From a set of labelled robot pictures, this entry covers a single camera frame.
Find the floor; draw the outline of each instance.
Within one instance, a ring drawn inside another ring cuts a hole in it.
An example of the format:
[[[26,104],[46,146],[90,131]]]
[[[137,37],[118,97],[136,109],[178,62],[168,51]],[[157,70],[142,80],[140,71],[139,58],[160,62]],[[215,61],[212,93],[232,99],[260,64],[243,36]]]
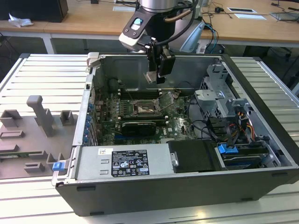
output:
[[[46,54],[46,49],[40,38],[31,37],[9,37],[9,42],[18,53],[36,53]],[[101,53],[120,53],[127,52],[119,41],[107,40],[88,40],[89,50],[84,50],[83,41],[77,39],[54,39],[54,43],[59,54],[86,54],[88,52]],[[245,46],[228,45],[225,47],[225,53],[230,56],[242,56]],[[0,80],[8,73],[12,65],[18,58],[13,48],[4,43],[0,45]],[[251,56],[260,56],[264,49],[252,49]],[[286,60],[285,54],[287,51],[281,48],[271,48],[267,56],[263,57],[263,61],[272,69],[272,71],[280,78],[284,76],[285,71],[294,62],[299,55],[299,49],[290,49],[292,51],[289,60]],[[284,82],[288,83],[290,77],[299,71],[299,60],[293,65],[292,69],[284,78]]]

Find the power cable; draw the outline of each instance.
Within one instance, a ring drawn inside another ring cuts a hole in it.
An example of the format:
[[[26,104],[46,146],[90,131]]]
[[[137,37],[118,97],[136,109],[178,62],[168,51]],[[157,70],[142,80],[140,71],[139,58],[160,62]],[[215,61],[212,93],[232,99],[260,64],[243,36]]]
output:
[[[13,45],[9,42],[9,40],[2,34],[0,33],[1,36],[3,36],[5,38],[5,40],[7,41],[7,43],[10,45],[10,47],[18,54],[20,55],[20,53],[13,47]]]
[[[192,17],[191,17],[191,20],[190,20],[190,22],[188,23],[188,25],[187,25],[182,31],[180,31],[178,34],[176,34],[175,36],[173,36],[173,37],[171,37],[171,38],[169,38],[168,40],[165,40],[165,41],[156,42],[156,43],[154,43],[154,45],[156,45],[156,46],[166,45],[166,44],[168,44],[169,42],[178,39],[183,33],[185,33],[185,32],[190,28],[190,26],[192,25],[192,23],[193,23],[193,21],[194,21],[195,14],[196,14],[196,10],[195,10],[195,8],[196,8],[196,6],[197,6],[197,4],[198,4],[198,1],[199,1],[199,0],[192,0],[192,2],[193,2],[193,6],[190,8],[190,10],[192,11]]]

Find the black plastic cover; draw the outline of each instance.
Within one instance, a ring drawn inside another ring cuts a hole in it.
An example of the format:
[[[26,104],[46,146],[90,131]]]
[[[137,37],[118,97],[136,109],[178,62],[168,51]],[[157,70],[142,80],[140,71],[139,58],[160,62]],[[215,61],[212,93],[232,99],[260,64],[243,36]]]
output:
[[[175,173],[221,171],[216,144],[211,140],[169,141],[168,145],[178,158]]]

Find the motherboard chip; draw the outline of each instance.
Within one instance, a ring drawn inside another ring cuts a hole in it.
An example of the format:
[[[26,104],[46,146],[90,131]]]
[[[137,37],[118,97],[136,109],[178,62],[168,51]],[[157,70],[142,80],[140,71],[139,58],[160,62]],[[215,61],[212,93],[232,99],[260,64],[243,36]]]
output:
[[[136,101],[134,103],[135,114],[155,113],[153,101]]]

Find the paper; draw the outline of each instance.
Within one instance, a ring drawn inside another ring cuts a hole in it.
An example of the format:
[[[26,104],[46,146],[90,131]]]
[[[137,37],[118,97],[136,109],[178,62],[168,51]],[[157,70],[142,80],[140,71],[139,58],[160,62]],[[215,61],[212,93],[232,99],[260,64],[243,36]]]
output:
[[[12,16],[11,14],[9,14],[9,20],[8,22],[10,22],[11,24],[13,24],[14,26],[21,28],[22,26],[32,26],[33,23],[31,22],[30,19],[19,19],[16,18],[14,16]]]
[[[135,12],[134,7],[125,7],[125,6],[114,6],[113,11],[118,11],[118,12]]]
[[[266,20],[266,18],[261,15],[235,14],[235,16],[239,19]]]

